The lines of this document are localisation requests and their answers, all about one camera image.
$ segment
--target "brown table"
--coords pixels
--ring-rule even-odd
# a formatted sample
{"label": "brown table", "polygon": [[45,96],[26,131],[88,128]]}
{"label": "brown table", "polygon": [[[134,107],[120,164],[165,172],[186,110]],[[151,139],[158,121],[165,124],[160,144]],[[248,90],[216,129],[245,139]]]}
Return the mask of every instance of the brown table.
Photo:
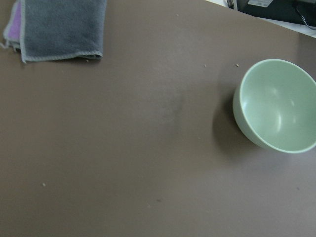
{"label": "brown table", "polygon": [[100,62],[0,50],[1,237],[316,236],[316,150],[263,150],[232,114],[260,60],[316,78],[314,38],[203,0],[109,0],[104,43]]}

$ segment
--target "black cable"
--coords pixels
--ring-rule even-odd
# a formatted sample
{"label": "black cable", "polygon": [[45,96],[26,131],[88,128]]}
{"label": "black cable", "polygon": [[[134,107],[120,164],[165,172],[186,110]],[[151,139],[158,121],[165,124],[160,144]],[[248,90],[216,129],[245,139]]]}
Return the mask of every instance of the black cable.
{"label": "black cable", "polygon": [[293,7],[294,7],[295,11],[297,12],[297,14],[302,18],[304,24],[305,24],[308,28],[310,28],[311,30],[316,31],[316,27],[310,26],[309,24],[307,24],[305,17],[304,17],[304,16],[301,14],[301,12],[298,10],[297,5],[298,5],[298,2],[297,2],[297,0],[296,0],[296,1],[293,2]]}

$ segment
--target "bowl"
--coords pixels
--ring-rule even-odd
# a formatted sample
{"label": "bowl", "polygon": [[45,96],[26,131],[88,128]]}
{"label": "bowl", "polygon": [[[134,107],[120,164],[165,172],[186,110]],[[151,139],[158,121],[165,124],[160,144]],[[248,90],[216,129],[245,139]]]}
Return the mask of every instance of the bowl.
{"label": "bowl", "polygon": [[316,82],[280,59],[253,65],[233,99],[235,120],[253,143],[285,153],[316,145]]}

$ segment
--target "white label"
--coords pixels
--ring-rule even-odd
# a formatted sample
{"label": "white label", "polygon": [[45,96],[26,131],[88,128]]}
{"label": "white label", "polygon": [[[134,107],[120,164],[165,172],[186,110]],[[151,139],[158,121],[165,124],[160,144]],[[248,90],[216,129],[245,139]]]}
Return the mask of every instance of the white label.
{"label": "white label", "polygon": [[272,2],[273,2],[273,0],[249,0],[248,4],[254,5],[254,6],[267,7]]}

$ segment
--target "folded towel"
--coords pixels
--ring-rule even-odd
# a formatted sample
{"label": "folded towel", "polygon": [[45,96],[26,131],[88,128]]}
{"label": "folded towel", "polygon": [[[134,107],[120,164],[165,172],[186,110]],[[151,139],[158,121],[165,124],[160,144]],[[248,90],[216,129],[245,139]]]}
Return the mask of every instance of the folded towel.
{"label": "folded towel", "polygon": [[3,33],[22,61],[84,57],[103,52],[106,0],[18,0]]}

